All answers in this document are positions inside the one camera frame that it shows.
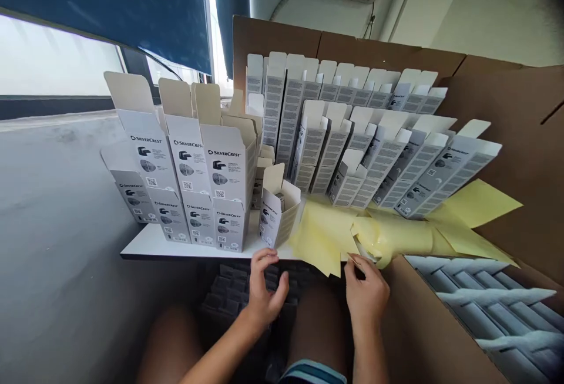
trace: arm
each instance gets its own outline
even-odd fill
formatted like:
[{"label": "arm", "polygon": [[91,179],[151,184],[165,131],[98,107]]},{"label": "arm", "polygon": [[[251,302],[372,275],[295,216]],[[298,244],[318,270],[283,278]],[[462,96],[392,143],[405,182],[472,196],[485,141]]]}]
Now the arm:
[{"label": "arm", "polygon": [[[380,323],[390,288],[371,261],[359,255],[351,254],[351,258],[345,266],[345,275],[354,340],[352,382],[386,384],[388,376]],[[365,280],[357,279],[355,265],[364,273]]]},{"label": "arm", "polygon": [[227,383],[245,355],[276,319],[288,294],[288,273],[280,277],[276,293],[266,290],[264,270],[278,262],[274,249],[262,249],[251,260],[249,305],[215,345],[188,371],[180,384]]}]

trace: shorts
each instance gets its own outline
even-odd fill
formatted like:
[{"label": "shorts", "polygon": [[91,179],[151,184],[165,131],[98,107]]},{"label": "shorts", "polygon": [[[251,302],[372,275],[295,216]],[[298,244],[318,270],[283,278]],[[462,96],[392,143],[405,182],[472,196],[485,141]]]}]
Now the shorts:
[{"label": "shorts", "polygon": [[347,379],[319,362],[302,359],[292,364],[278,384],[311,383],[311,384],[347,384]]}]

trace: leg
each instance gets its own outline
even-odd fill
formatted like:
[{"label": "leg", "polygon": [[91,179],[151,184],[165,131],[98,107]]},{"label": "leg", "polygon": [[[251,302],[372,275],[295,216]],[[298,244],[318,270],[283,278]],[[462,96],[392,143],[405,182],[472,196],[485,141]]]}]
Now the leg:
[{"label": "leg", "polygon": [[137,384],[178,384],[202,354],[194,317],[179,306],[169,308],[151,328]]},{"label": "leg", "polygon": [[298,304],[288,366],[309,359],[346,375],[344,331],[343,316],[335,295],[324,285],[310,287]]}]

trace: hand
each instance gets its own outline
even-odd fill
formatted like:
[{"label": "hand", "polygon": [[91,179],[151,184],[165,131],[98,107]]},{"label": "hand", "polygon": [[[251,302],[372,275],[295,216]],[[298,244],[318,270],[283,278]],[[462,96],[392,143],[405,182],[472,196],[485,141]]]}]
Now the hand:
[{"label": "hand", "polygon": [[[353,331],[377,332],[380,328],[390,288],[374,263],[360,255],[349,254],[345,276],[347,277],[347,305],[351,312]],[[355,262],[366,279],[359,280],[354,274]]]},{"label": "hand", "polygon": [[266,290],[264,270],[278,261],[277,251],[270,248],[264,248],[255,252],[251,259],[249,305],[245,310],[253,323],[260,327],[261,331],[276,319],[290,289],[288,272],[284,272],[280,277],[276,293],[271,294]]}]

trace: white table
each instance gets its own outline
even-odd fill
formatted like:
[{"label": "white table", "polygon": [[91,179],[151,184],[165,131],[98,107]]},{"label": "white table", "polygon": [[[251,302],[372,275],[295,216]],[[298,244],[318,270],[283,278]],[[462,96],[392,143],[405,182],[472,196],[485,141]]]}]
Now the white table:
[{"label": "white table", "polygon": [[[247,239],[242,253],[223,251],[213,247],[167,241],[160,224],[147,224],[145,228],[122,250],[124,259],[170,259],[184,257],[203,258],[251,258],[253,254],[266,247],[266,243],[258,235],[258,219],[260,211],[251,211]],[[284,260],[296,260],[292,248],[284,242],[276,248],[278,256]]]}]

